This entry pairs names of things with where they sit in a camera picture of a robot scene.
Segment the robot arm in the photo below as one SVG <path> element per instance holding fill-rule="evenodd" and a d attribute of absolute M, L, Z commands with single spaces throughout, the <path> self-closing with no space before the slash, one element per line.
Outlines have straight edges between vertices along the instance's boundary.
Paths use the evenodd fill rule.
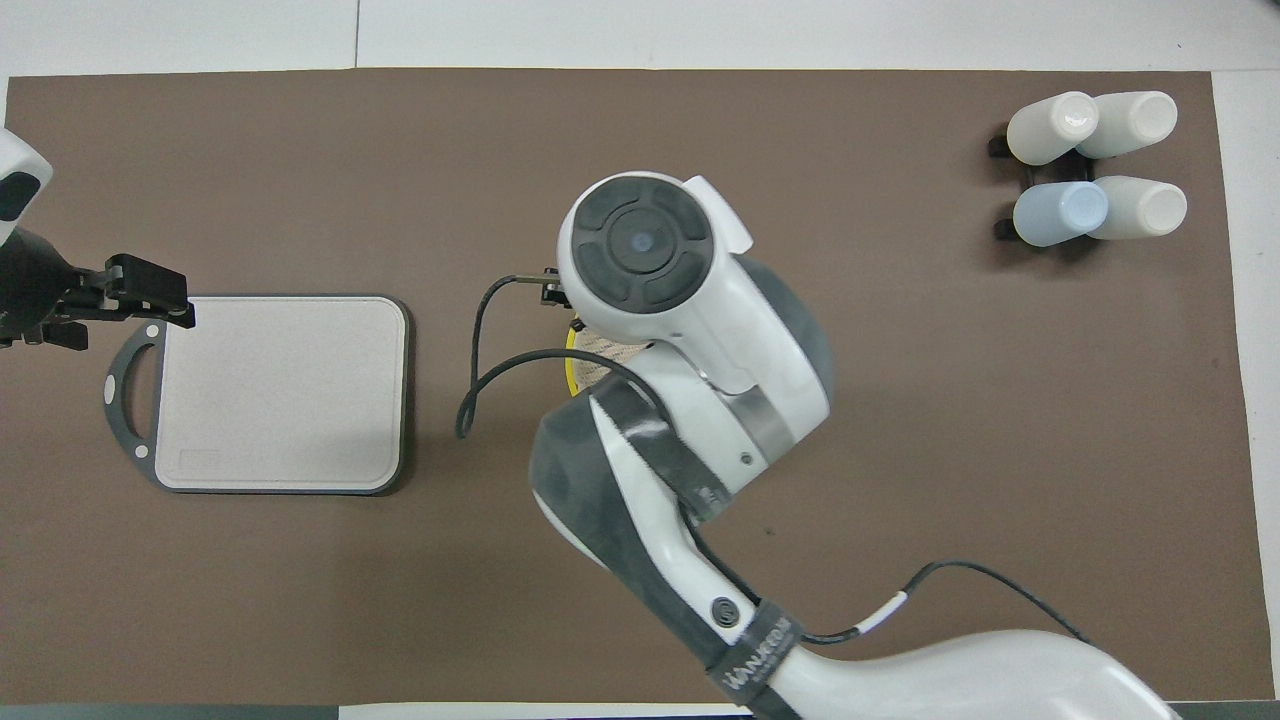
<path fill-rule="evenodd" d="M 627 585 L 759 717 L 1169 720 L 1106 653 L 1062 635 L 984 633 L 874 661 L 799 647 L 800 623 L 751 602 L 681 520 L 719 514 L 829 413 L 831 352 L 704 179 L 626 173 L 589 188 L 561 229 L 564 292 L 584 323 L 654 341 L 627 366 L 663 421 L 611 377 L 548 414 L 530 480 L 550 523 Z"/>
<path fill-rule="evenodd" d="M 125 254 L 100 272 L 74 268 L 18 225 L 52 176 L 47 160 L 0 128 L 0 347 L 22 338 L 84 350 L 88 331 L 77 320 L 157 318 L 193 327 L 184 275 Z"/>

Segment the circular joint cover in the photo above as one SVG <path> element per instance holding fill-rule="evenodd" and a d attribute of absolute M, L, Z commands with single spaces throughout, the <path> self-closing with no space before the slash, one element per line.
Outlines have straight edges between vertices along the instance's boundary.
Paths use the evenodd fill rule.
<path fill-rule="evenodd" d="M 596 297 L 637 314 L 689 300 L 713 258 L 710 223 L 698 201 L 678 184 L 649 177 L 614 178 L 584 197 L 571 249 Z"/>
<path fill-rule="evenodd" d="M 716 618 L 716 624 L 721 628 L 737 625 L 740 618 L 737 605 L 733 605 L 733 601 L 727 597 L 717 597 L 712 602 L 712 616 Z"/>

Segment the black button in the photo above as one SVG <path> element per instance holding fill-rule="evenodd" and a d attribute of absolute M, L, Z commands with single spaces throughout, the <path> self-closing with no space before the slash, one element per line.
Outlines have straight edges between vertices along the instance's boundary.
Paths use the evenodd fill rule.
<path fill-rule="evenodd" d="M 703 209 L 684 188 L 663 183 L 653 190 L 653 202 L 676 218 L 680 232 L 689 240 L 707 237 L 707 218 L 703 217 Z"/>
<path fill-rule="evenodd" d="M 31 199 L 40 192 L 40 181 L 27 173 L 9 173 L 0 179 L 0 220 L 10 223 L 27 209 Z"/>
<path fill-rule="evenodd" d="M 649 274 L 676 254 L 673 234 L 667 215 L 652 208 L 636 208 L 609 225 L 609 252 L 632 273 Z"/>
<path fill-rule="evenodd" d="M 617 178 L 591 191 L 577 206 L 573 222 L 585 231 L 598 231 L 614 210 L 640 200 L 644 178 Z"/>
<path fill-rule="evenodd" d="M 622 302 L 631 295 L 630 281 L 609 266 L 599 243 L 586 242 L 575 247 L 573 263 L 582 275 L 582 282 L 600 299 Z"/>
<path fill-rule="evenodd" d="M 707 260 L 701 255 L 685 252 L 676 260 L 676 266 L 669 273 L 644 283 L 645 302 L 657 305 L 692 295 L 703 279 L 705 268 Z"/>

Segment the brown surface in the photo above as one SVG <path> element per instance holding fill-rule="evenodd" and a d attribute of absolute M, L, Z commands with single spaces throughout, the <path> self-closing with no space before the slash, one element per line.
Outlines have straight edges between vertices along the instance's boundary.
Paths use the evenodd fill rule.
<path fill-rule="evenodd" d="M 1160 88 L 1187 223 L 1044 252 L 989 240 L 984 155 L 1065 90 Z M 1267 625 L 1207 74 L 374 70 L 35 78 L 9 128 L 56 168 L 26 223 L 72 261 L 128 251 L 193 293 L 385 292 L 416 316 L 415 460 L 388 497 L 179 496 L 100 409 L 92 347 L 0 356 L 0 702 L 718 701 L 525 483 L 556 363 L 451 437 L 472 309 L 553 264 L 563 213 L 625 169 L 703 173 L 824 324 L 832 418 L 709 529 L 815 630 L 925 561 L 1024 582 L 1171 700 L 1270 697 Z M 485 366 L 567 316 L 500 293 Z M 946 570 L 869 657 L 1050 628 Z"/>

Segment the white bottle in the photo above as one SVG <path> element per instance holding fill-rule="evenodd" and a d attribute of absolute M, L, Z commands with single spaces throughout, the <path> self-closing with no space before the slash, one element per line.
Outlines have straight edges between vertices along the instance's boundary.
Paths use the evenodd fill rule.
<path fill-rule="evenodd" d="M 1107 219 L 1089 232 L 1098 240 L 1169 234 L 1187 218 L 1187 195 L 1176 184 L 1125 176 L 1093 181 L 1107 196 Z"/>
<path fill-rule="evenodd" d="M 1014 158 L 1043 165 L 1075 147 L 1098 126 L 1098 106 L 1083 92 L 1064 92 L 1014 113 L 1005 137 Z"/>
<path fill-rule="evenodd" d="M 1114 92 L 1093 100 L 1098 128 L 1076 146 L 1085 158 L 1115 158 L 1155 145 L 1178 124 L 1178 105 L 1164 92 Z"/>
<path fill-rule="evenodd" d="M 1036 184 L 1014 205 L 1018 236 L 1039 247 L 1089 234 L 1106 217 L 1107 196 L 1092 182 Z"/>

